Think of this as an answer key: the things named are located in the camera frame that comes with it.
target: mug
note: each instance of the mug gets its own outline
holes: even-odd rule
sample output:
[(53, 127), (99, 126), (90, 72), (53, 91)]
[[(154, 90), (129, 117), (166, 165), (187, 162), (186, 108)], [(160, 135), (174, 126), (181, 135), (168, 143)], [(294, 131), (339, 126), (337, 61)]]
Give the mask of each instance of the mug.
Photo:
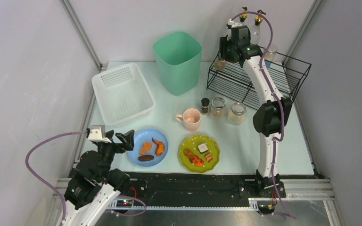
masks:
[(189, 131), (195, 131), (200, 126), (200, 111), (195, 108), (190, 108), (184, 111), (184, 114), (178, 114), (175, 118), (182, 122), (184, 128)]

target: white plastic basket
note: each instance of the white plastic basket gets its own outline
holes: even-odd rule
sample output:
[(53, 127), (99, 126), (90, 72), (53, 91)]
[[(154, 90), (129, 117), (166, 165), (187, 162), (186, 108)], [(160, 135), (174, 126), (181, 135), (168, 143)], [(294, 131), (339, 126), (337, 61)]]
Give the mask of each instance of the white plastic basket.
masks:
[(136, 63), (95, 75), (92, 86), (107, 125), (119, 127), (146, 117), (155, 106), (152, 93)]

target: rack wire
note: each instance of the rack wire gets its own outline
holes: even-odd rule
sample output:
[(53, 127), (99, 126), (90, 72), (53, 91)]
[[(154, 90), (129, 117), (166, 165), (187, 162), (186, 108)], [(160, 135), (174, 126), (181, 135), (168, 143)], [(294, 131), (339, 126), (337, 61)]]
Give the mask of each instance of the rack wire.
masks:
[[(259, 109), (261, 103), (248, 74), (238, 63), (231, 62), (227, 62), (227, 66), (223, 70), (217, 70), (214, 63), (218, 55), (219, 53), (209, 67), (206, 89), (241, 102), (250, 108)], [(281, 53), (277, 53), (277, 55), (289, 58), (288, 66), (279, 62), (271, 62), (271, 66), (268, 68), (269, 74), (283, 96), (294, 101), (312, 64)]]

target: plastic bin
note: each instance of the plastic bin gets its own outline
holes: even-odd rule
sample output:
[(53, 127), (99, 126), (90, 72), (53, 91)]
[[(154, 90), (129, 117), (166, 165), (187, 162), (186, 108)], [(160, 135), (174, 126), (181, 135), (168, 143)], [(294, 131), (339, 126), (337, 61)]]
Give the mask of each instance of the plastic bin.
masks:
[(107, 70), (92, 78), (103, 121), (123, 126), (150, 114), (155, 100), (136, 63)]
[(186, 32), (174, 32), (153, 45), (160, 78), (173, 95), (181, 95), (196, 86), (199, 78), (202, 46)]

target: white tofu cube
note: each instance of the white tofu cube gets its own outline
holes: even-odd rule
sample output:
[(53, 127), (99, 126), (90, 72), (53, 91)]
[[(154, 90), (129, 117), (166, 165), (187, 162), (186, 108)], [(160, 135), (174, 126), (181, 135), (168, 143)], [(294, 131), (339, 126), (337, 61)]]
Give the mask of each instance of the white tofu cube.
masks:
[(200, 144), (197, 146), (199, 153), (203, 154), (209, 150), (206, 144)]

